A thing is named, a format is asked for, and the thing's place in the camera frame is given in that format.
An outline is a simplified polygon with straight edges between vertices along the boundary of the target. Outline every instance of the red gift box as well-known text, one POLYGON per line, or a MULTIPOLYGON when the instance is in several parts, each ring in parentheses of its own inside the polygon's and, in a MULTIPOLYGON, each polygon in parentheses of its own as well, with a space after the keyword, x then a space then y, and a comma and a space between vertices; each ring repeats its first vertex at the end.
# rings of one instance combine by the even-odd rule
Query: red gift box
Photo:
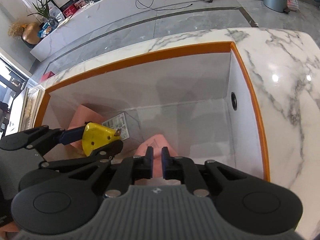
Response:
POLYGON ((69 17, 70 15, 73 15, 77 11, 77 8, 71 4, 67 9, 63 11, 63 14, 65 17, 69 17))
POLYGON ((54 73, 53 73, 52 71, 49 71, 48 73, 44 74, 44 75, 41 77, 39 83, 45 81, 46 79, 48 79, 48 78, 50 78, 50 77, 52 77, 52 76, 54 76, 54 73))

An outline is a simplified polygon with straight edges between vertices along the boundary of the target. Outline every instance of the potted plant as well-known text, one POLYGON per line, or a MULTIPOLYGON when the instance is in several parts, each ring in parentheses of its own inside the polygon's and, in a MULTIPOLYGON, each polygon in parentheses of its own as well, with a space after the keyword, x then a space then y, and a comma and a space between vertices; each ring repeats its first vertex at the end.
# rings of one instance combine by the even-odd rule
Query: potted plant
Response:
POLYGON ((38 23, 31 23, 31 24, 24 24, 20 21, 16 21, 12 23, 8 29, 8 36, 14 37, 14 38, 21 38, 21 40, 28 46, 28 48, 33 48, 39 41, 40 39, 36 36, 31 37, 30 29, 33 26, 37 26, 38 29, 40 29, 38 23))
POLYGON ((48 0, 45 0, 45 2, 43 0, 37 0, 37 5, 35 5, 34 3, 32 3, 33 6, 36 9, 36 13, 31 13, 27 16, 33 15, 33 14, 38 14, 41 15, 42 17, 47 19, 47 23, 49 24, 49 26, 51 26, 53 29, 55 29, 58 26, 58 21, 55 17, 50 17, 50 13, 49 13, 49 6, 48 6, 48 0))

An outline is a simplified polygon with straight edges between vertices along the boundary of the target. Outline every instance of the orange edge trim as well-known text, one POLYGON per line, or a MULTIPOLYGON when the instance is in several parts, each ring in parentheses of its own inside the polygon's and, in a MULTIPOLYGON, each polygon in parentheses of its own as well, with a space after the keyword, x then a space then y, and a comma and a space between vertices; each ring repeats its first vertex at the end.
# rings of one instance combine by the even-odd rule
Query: orange edge trim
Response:
POLYGON ((137 55, 134 57, 122 59, 116 62, 112 62, 101 67, 89 70, 87 72, 80 73, 73 77, 70 77, 66 80, 63 80, 49 88, 47 88, 44 92, 44 97, 41 101, 39 106, 39 110, 36 116, 34 127, 41 126, 42 121, 44 118, 45 111, 47 109, 49 100, 50 100, 50 92, 53 92, 59 88, 71 85, 73 83, 79 82, 81 80, 101 75, 103 73, 111 72, 114 70, 140 65, 143 63, 164 60, 174 57, 183 57, 189 55, 196 55, 196 54, 206 54, 206 53, 222 53, 222 52, 230 52, 233 51, 236 55, 236 58, 239 62, 240 68, 242 70, 242 74, 248 86, 251 101, 254 109, 254 113, 256 116, 256 122, 258 127, 259 139, 260 139, 260 146, 261 146, 261 153, 262 153, 262 163, 263 163, 263 171, 264 171, 264 179, 270 181, 270 169, 269 169, 269 158, 268 158, 268 148, 267 148, 267 140, 266 135, 264 132, 261 112, 259 108, 259 104, 253 89, 253 85, 251 83, 249 74, 244 66, 242 58, 239 54, 239 51, 236 48, 234 42, 231 41, 221 41, 221 42, 208 42, 208 43, 201 43, 201 44, 191 44, 186 46, 174 47, 169 49, 162 49, 158 51, 148 52, 142 55, 137 55))
POLYGON ((244 76, 245 82, 247 83, 250 96, 251 96, 251 101, 252 101, 252 106, 253 110, 256 116, 256 122, 257 122, 257 127, 258 127, 258 133, 259 133, 259 139, 260 139, 260 147, 261 147, 261 154, 262 154, 262 164, 263 164, 263 177, 266 181, 270 181, 270 167, 269 167, 269 155, 268 155, 268 147, 267 147, 267 139, 266 139, 266 134, 264 132, 264 127, 263 127, 263 122, 262 122, 262 116, 258 104, 258 100, 256 97, 256 94, 253 89, 253 85, 251 83, 249 74, 247 72, 247 69, 244 66, 244 63, 242 61, 242 58, 240 56, 240 53, 238 49, 236 48, 236 45, 234 42, 231 43, 230 45, 231 50, 236 56, 236 59, 240 65, 242 74, 244 76))
POLYGON ((46 91, 50 93, 59 88, 71 85, 73 83, 76 83, 78 81, 81 81, 93 76, 101 75, 114 70, 131 67, 135 65, 140 65, 148 62, 189 56, 189 55, 196 55, 196 54, 230 52, 230 45, 231 45, 231 41, 208 42, 208 43, 191 44, 186 46, 148 52, 142 55, 137 55, 134 57, 129 57, 116 62, 112 62, 106 65, 103 65, 101 67, 89 70, 87 72, 80 73, 78 75, 67 78, 66 80, 63 80, 47 88, 46 91))

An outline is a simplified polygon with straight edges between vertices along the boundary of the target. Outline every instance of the metal screw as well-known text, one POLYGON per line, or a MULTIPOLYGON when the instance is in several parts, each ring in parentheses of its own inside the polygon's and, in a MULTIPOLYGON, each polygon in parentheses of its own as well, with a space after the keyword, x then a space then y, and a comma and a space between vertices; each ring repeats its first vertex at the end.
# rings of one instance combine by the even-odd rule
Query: metal screw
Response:
POLYGON ((48 167, 48 166, 49 166, 49 163, 47 163, 47 162, 41 163, 41 167, 43 167, 43 168, 48 167))
POLYGON ((193 195, 195 195, 196 197, 206 197, 209 194, 210 194, 209 191, 207 191, 206 189, 203 189, 203 188, 196 189, 193 192, 193 195))
POLYGON ((120 136, 120 135, 121 135, 121 129, 117 129, 116 133, 115 133, 115 136, 120 136))
POLYGON ((119 197, 121 195, 121 192, 117 189, 110 189, 107 190, 104 195, 109 198, 115 198, 119 197))

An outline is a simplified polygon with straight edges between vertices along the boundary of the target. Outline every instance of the white marble surface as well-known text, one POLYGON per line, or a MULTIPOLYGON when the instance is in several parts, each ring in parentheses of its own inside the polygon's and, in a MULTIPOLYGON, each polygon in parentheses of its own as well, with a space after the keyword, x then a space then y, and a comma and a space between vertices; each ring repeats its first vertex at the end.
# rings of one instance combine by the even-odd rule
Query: white marble surface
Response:
POLYGON ((320 50, 306 33, 233 28, 181 33, 117 49, 49 79, 46 89, 79 73, 147 52, 234 41, 251 78, 267 137, 271 181, 291 189, 304 212, 297 232, 320 231, 320 50))

